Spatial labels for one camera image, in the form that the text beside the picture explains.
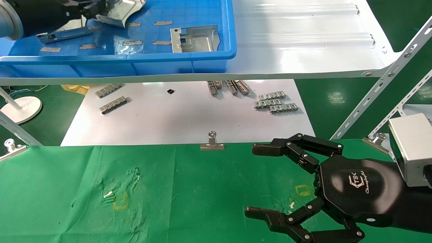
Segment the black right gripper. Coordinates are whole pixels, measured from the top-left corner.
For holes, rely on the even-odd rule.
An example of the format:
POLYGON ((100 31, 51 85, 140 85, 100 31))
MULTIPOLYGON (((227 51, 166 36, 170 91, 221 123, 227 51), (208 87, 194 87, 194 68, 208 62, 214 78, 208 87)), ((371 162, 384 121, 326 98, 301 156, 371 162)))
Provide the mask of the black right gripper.
POLYGON ((246 207, 244 215, 263 220, 272 232, 286 234, 296 243, 357 243, 365 233, 355 223, 390 227, 395 222, 394 207, 404 189, 398 166, 375 159, 331 157, 341 155, 343 145, 307 134, 275 138, 269 144, 256 143, 256 156, 286 156, 309 174, 318 173, 320 197, 290 214, 246 207), (330 157, 319 166, 310 152, 330 157), (301 225, 319 212, 325 212, 344 229, 307 231, 301 225))

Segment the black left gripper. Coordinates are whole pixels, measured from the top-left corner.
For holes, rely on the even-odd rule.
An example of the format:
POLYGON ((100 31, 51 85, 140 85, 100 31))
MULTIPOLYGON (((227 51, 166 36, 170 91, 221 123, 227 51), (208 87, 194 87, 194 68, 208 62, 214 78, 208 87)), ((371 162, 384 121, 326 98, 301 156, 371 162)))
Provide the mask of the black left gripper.
POLYGON ((23 37, 52 32, 68 23, 71 19, 95 18, 107 7, 106 0, 15 0, 14 9, 23 25, 23 37))

